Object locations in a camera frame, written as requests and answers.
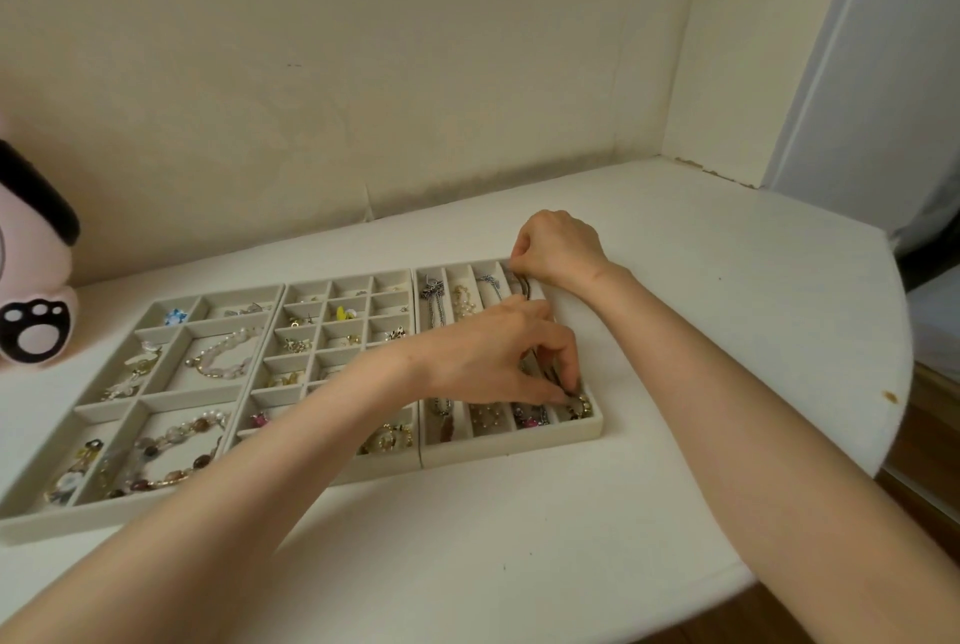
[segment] beaded bracelet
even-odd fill
[[[217,411],[204,411],[199,416],[195,416],[190,421],[183,422],[174,427],[170,427],[162,436],[156,439],[150,436],[141,436],[133,443],[134,451],[130,453],[126,472],[123,475],[124,483],[115,488],[109,494],[108,498],[124,497],[133,493],[149,493],[161,488],[169,488],[186,480],[198,469],[203,469],[211,462],[217,454],[217,447],[220,446],[222,436],[217,439],[217,443],[210,450],[209,454],[200,455],[193,460],[193,465],[187,469],[174,469],[168,473],[162,480],[147,480],[143,476],[143,468],[152,460],[161,456],[163,452],[183,444],[189,438],[209,432],[214,427],[220,427],[225,430],[230,415]]]

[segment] chain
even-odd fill
[[[496,277],[493,275],[480,275],[480,277],[476,279],[483,283],[489,283],[496,293],[496,299],[503,300],[503,295],[500,294],[500,281]]]
[[[426,300],[427,308],[430,309],[430,327],[437,327],[437,319],[433,314],[433,301],[437,301],[437,314],[439,315],[439,324],[447,325],[447,313],[444,311],[444,283],[442,280],[434,280],[432,277],[426,279],[426,287],[420,291],[420,297]]]

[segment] stain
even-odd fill
[[[695,161],[690,161],[690,159],[682,159],[680,156],[674,159],[678,164],[682,164],[687,167],[693,167],[694,169],[699,169],[701,172],[704,170],[703,164],[698,164]]]
[[[728,181],[731,184],[739,184],[741,187],[744,187],[745,189],[757,189],[757,187],[755,187],[753,184],[747,184],[746,182],[738,181],[737,179],[732,179],[728,176],[724,176],[722,173],[717,173],[716,171],[710,168],[704,168],[703,164],[698,164],[695,161],[691,161],[690,159],[685,159],[681,156],[674,156],[673,159],[671,159],[671,161],[673,161],[675,164],[680,164],[685,167],[690,167],[691,169],[699,169],[704,174],[709,174],[711,177],[717,177],[718,179],[723,179],[724,181]]]

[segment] white desk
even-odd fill
[[[0,487],[152,299],[503,256],[545,207],[593,224],[611,258],[878,471],[911,378],[882,233],[651,160],[85,287],[71,356],[0,373]],[[603,438],[330,489],[277,554],[238,641],[631,641],[751,582],[611,336],[556,299]],[[0,550],[0,619],[110,533]]]

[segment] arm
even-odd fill
[[[518,369],[527,349],[545,347],[575,384],[573,334],[549,318],[546,301],[510,298],[361,354],[78,562],[0,626],[0,644],[210,640],[290,529],[395,411],[433,396],[562,401],[556,386]]]
[[[666,420],[726,537],[821,642],[960,636],[960,572],[856,464],[603,253],[566,212],[524,225],[510,261],[582,299]]]

